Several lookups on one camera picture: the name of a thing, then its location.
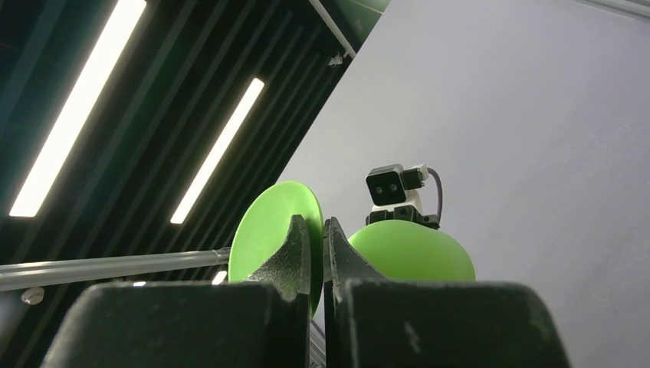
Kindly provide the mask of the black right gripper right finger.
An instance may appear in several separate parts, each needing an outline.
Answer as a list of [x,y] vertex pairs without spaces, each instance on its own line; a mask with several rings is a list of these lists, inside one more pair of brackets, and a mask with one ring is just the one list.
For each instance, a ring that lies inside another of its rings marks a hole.
[[504,282],[391,281],[348,242],[336,218],[323,229],[329,367],[568,367],[540,297]]

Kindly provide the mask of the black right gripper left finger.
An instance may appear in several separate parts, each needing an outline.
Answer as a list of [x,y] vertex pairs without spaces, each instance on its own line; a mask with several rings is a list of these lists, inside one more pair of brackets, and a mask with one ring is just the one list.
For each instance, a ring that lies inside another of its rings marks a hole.
[[45,367],[306,367],[310,236],[292,216],[282,246],[242,282],[98,284],[67,312]]

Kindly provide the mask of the green wine glass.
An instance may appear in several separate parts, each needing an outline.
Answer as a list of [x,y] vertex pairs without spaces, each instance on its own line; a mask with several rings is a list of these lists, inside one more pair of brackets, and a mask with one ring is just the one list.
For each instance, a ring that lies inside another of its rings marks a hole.
[[[292,215],[307,223],[311,243],[310,302],[323,285],[324,219],[315,194],[301,182],[279,182],[249,206],[231,245],[228,279],[244,281],[284,243]],[[362,227],[349,243],[381,274],[400,281],[475,281],[471,257],[450,235],[415,222],[384,220]]]

